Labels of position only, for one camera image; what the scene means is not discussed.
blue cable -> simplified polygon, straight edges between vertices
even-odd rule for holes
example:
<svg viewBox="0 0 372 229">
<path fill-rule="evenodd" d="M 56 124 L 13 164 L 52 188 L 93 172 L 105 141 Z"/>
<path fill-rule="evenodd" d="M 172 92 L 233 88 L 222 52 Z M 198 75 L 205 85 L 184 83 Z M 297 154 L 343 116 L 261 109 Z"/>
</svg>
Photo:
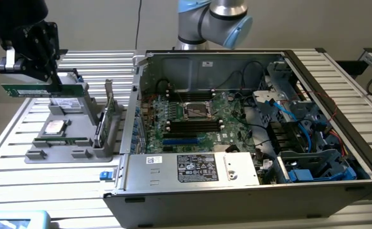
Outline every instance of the blue cable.
<svg viewBox="0 0 372 229">
<path fill-rule="evenodd" d="M 294 116 L 294 114 L 292 112 L 285 110 L 277 103 L 273 103 L 273 105 L 276 106 L 277 109 L 280 109 L 286 115 L 289 115 L 293 118 L 294 122 L 298 121 L 296 119 L 296 116 Z M 306 140 L 307 140 L 307 144 L 309 144 L 307 153 L 309 153 L 310 152 L 310 146 L 311 146 L 310 137 L 309 137 L 307 131 L 306 131 L 305 127 L 301 125 L 301 123 L 298 123 L 298 127 L 300 127 L 300 130 L 302 131 L 302 133 L 305 134 L 305 137 L 306 137 Z"/>
</svg>

